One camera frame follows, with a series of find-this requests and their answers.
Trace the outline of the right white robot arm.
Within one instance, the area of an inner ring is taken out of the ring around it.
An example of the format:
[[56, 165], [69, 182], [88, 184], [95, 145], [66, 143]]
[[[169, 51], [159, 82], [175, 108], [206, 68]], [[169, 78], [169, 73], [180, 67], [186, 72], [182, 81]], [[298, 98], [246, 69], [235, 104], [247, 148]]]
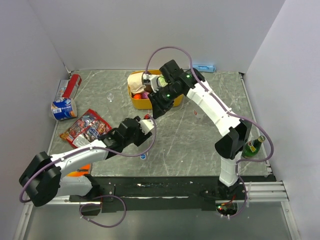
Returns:
[[153, 118], [165, 115], [180, 95], [187, 97], [201, 113], [208, 116], [221, 135], [214, 145], [221, 158], [219, 181], [222, 184], [218, 187], [218, 193], [223, 199], [230, 199], [236, 194], [235, 183], [239, 179], [236, 162], [248, 140], [252, 123], [237, 118], [198, 70], [183, 70], [175, 60], [168, 61], [159, 70], [167, 83], [165, 86], [160, 85], [158, 75], [149, 71], [145, 71], [141, 77], [142, 83], [152, 88], [148, 98]]

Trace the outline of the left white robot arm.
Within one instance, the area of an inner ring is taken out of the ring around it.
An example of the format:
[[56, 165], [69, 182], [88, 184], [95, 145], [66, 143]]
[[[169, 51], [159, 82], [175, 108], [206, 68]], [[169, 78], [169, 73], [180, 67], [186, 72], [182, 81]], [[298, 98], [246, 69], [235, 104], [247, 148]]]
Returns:
[[56, 197], [81, 196], [88, 201], [99, 195], [99, 186], [95, 179], [87, 174], [71, 177], [69, 174], [81, 167], [110, 159], [116, 155], [138, 157], [137, 153], [124, 153], [131, 144], [137, 147], [149, 137], [157, 135], [156, 121], [146, 115], [126, 118], [120, 125], [91, 143], [76, 149], [48, 155], [40, 152], [35, 155], [19, 178], [22, 186], [19, 200], [22, 203], [32, 202], [41, 207]]

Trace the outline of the clear plastic bottle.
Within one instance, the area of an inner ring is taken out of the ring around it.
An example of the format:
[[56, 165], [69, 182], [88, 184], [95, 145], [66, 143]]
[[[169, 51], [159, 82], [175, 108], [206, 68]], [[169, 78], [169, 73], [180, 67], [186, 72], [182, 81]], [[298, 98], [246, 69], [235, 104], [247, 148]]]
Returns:
[[109, 93], [107, 95], [107, 100], [112, 103], [115, 100], [115, 96], [112, 93]]

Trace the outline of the clear bottle with red label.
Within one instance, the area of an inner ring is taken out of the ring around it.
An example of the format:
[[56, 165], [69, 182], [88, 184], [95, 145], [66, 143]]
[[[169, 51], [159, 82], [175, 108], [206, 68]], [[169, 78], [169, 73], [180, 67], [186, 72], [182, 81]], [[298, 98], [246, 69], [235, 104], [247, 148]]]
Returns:
[[202, 111], [194, 110], [193, 114], [199, 120], [202, 120], [204, 118], [204, 113]]

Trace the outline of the blue bottle cap front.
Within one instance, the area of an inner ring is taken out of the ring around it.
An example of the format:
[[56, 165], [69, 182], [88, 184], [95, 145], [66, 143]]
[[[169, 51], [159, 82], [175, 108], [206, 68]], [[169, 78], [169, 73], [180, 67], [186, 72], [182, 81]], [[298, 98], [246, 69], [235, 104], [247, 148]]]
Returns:
[[142, 154], [141, 156], [140, 156], [140, 159], [141, 160], [145, 160], [147, 158], [147, 155], [146, 154]]

